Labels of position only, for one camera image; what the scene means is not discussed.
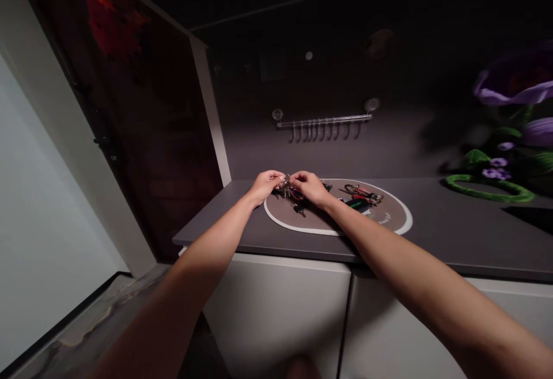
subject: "countertop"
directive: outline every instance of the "countertop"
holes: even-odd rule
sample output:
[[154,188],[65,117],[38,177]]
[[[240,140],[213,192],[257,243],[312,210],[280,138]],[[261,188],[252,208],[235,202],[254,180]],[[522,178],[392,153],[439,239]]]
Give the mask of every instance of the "countertop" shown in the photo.
[[[397,196],[410,209],[403,236],[463,275],[553,282],[553,236],[503,211],[507,206],[553,209],[553,200],[505,204],[453,192],[438,178],[363,179]],[[174,238],[190,245],[251,187],[231,181]],[[263,206],[244,229],[238,252],[362,263],[347,237],[295,232],[273,222]]]

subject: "hand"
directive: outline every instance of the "hand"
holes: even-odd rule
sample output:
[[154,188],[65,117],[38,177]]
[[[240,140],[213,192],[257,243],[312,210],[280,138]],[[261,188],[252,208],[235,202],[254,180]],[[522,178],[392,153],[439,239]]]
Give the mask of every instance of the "hand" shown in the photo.
[[286,175],[284,173],[277,172],[276,170],[267,170],[266,172],[259,173],[246,196],[252,199],[254,207],[257,207],[267,199],[273,189],[277,189],[278,185],[284,182],[285,178]]
[[314,173],[297,172],[290,176],[290,184],[301,191],[315,206],[322,208],[334,197],[327,192],[321,180]]

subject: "floor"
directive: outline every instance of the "floor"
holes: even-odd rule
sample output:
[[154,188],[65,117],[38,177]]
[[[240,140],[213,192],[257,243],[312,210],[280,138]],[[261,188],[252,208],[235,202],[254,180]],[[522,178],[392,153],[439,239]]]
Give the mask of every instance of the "floor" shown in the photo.
[[[118,276],[110,287],[12,379],[85,378],[138,314],[169,266],[158,264],[138,280]],[[178,378],[227,379],[225,364],[202,316]]]

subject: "purple flower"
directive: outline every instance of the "purple flower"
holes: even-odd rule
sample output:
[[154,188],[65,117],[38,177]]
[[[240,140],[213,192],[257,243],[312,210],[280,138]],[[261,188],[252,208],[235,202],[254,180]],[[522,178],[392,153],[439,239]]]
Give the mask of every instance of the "purple flower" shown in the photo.
[[490,164],[493,167],[504,167],[507,164],[509,164],[509,162],[507,161],[507,159],[504,159],[503,157],[496,157],[495,159],[490,160]]
[[553,117],[529,122],[520,132],[522,142],[527,146],[553,146]]
[[482,176],[487,177],[488,179],[498,179],[501,176],[495,169],[484,169],[482,170]]
[[514,147],[514,143],[511,143],[511,142],[503,142],[497,145],[497,148],[501,151],[508,151],[513,147]]
[[496,169],[495,171],[499,173],[499,176],[497,177],[499,180],[507,180],[511,178],[511,174],[504,169]]
[[484,105],[533,105],[553,97],[553,41],[493,62],[479,74],[474,95]]
[[511,178],[511,174],[505,169],[484,169],[482,170],[482,176],[488,179],[507,180]]

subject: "metal rail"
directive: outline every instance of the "metal rail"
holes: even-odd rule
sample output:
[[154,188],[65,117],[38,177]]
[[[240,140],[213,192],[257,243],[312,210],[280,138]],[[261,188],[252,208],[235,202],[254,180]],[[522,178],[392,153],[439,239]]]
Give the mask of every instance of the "metal rail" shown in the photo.
[[277,122],[276,126],[280,128],[318,126],[321,124],[341,124],[341,123],[362,122],[362,121],[370,120],[372,118],[373,118],[372,114],[363,114],[363,115],[357,115],[357,116],[332,117],[332,118],[325,118],[325,119],[302,120],[302,121],[287,122],[287,123]]

